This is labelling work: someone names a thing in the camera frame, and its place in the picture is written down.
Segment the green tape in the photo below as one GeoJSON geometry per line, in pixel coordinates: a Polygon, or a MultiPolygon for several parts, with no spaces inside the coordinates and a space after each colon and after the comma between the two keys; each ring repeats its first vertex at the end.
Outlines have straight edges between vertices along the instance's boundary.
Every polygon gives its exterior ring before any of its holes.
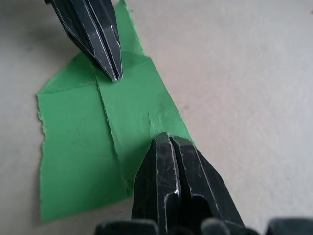
{"type": "Polygon", "coordinates": [[[133,195],[134,178],[160,132],[189,138],[127,6],[116,6],[124,77],[112,83],[79,54],[38,94],[45,142],[40,174],[43,221],[133,195]]]}

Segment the green paper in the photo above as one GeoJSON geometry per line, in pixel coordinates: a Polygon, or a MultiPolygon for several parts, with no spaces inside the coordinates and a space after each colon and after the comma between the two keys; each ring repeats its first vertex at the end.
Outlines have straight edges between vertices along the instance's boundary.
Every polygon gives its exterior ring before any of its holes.
{"type": "Polygon", "coordinates": [[[156,134],[190,139],[152,60],[142,51],[125,2],[115,10],[123,80],[113,84],[79,54],[38,94],[45,133],[43,221],[131,197],[136,172],[156,134]]]}

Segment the black plastic claw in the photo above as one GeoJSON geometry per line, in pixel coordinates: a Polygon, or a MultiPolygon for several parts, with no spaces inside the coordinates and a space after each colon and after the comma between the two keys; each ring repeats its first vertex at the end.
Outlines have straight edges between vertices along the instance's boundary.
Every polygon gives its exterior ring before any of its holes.
{"type": "Polygon", "coordinates": [[[132,218],[148,218],[161,235],[177,226],[201,234],[207,218],[232,231],[244,224],[218,172],[187,139],[157,135],[137,173],[132,218]]]}
{"type": "Polygon", "coordinates": [[[120,220],[99,224],[94,235],[158,235],[158,229],[155,222],[146,219],[120,220]]]}
{"type": "Polygon", "coordinates": [[[113,82],[123,76],[121,47],[110,0],[44,0],[67,35],[113,82]]]}
{"type": "Polygon", "coordinates": [[[268,226],[266,235],[311,235],[313,219],[274,219],[268,226]]]}

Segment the gray surface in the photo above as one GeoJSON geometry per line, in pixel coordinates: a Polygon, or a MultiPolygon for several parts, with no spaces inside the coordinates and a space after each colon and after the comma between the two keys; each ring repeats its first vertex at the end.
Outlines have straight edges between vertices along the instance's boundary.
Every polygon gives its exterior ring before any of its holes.
{"type": "MultiPolygon", "coordinates": [[[[128,0],[197,147],[248,226],[313,215],[313,1],[128,0]]],[[[0,1],[0,233],[91,234],[131,200],[39,220],[35,94],[78,49],[42,0],[0,1]]]]}

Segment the white table surface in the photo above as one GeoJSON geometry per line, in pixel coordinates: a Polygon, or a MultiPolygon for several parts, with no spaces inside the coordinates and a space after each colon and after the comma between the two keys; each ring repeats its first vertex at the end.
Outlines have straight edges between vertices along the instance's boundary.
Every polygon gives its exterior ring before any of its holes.
{"type": "MultiPolygon", "coordinates": [[[[247,226],[313,216],[313,1],[127,0],[199,150],[247,226]]],[[[36,93],[79,50],[43,0],[0,1],[0,233],[86,235],[132,201],[39,217],[36,93]]]]}

